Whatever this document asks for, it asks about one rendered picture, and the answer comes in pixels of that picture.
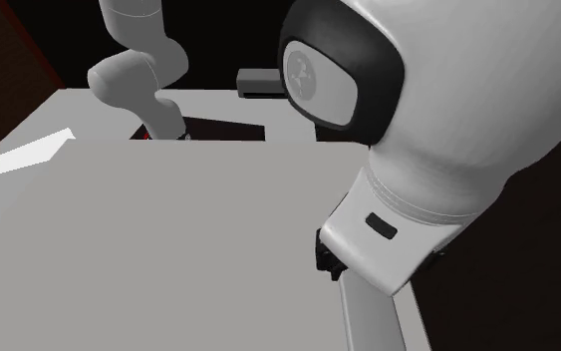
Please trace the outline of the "grey rectangular box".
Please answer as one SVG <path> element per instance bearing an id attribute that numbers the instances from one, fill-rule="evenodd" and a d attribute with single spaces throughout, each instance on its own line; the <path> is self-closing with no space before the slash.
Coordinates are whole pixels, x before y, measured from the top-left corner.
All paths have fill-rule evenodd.
<path id="1" fill-rule="evenodd" d="M 239 98 L 243 99 L 285 99 L 278 69 L 239 69 L 236 76 Z"/>

